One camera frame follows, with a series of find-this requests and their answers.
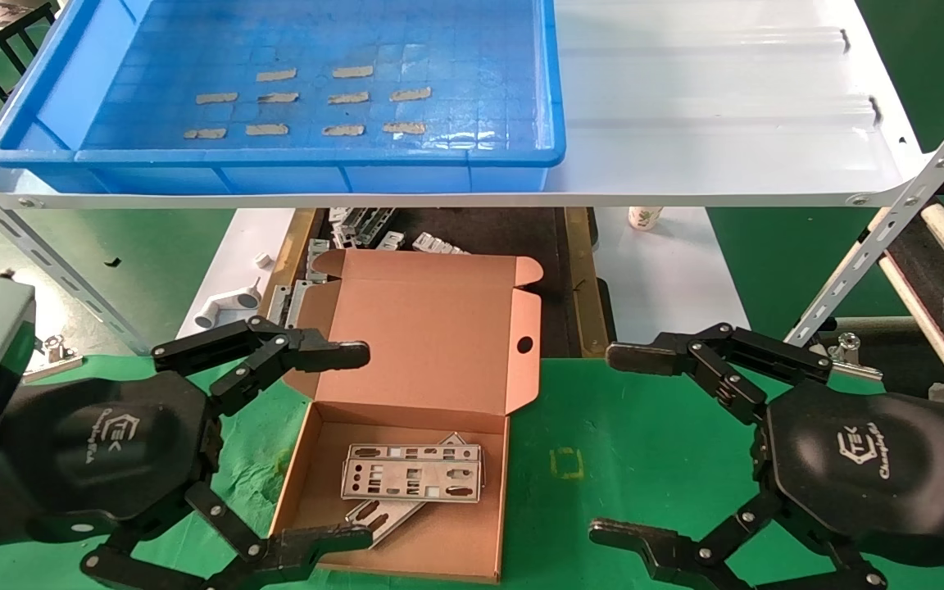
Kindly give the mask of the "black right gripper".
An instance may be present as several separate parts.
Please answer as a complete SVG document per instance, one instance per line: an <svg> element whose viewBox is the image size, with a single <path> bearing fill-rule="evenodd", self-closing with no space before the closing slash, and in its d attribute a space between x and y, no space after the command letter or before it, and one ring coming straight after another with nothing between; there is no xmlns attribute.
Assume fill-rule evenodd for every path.
<svg viewBox="0 0 944 590"><path fill-rule="evenodd" d="M834 569L763 589L887 589L859 551L944 567L944 402L789 391L768 405L758 440L770 455L771 492L703 540L610 519L592 520L589 540L636 553L649 578L689 589L750 589L728 560L773 520Z"/></svg>

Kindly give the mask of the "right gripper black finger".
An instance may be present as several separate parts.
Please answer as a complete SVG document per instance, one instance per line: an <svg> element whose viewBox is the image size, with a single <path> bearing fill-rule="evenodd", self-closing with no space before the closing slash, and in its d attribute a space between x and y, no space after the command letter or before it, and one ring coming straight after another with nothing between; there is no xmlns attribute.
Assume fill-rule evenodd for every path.
<svg viewBox="0 0 944 590"><path fill-rule="evenodd" d="M730 324L695 334L662 332L649 344L611 343L606 362L618 372L685 374L745 425L764 421L767 397L741 367L793 386L826 384L832 370L831 360L817 352Z"/></svg>

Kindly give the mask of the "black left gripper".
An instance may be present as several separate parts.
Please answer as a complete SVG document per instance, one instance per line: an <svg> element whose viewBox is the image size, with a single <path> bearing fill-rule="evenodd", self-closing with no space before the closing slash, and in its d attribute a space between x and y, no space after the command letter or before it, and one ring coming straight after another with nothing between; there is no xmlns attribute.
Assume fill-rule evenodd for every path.
<svg viewBox="0 0 944 590"><path fill-rule="evenodd" d="M110 534L81 563L111 589L262 589L311 577L325 554L370 548L364 525L285 529L259 538L207 482L220 467L220 418L232 417L288 372L354 370L364 341L329 341L262 316L157 345L161 372L24 388L0 423L10 489L22 500L23 540L74 542ZM209 398L186 378L231 365ZM193 511L235 552L210 578L134 559Z"/></svg>

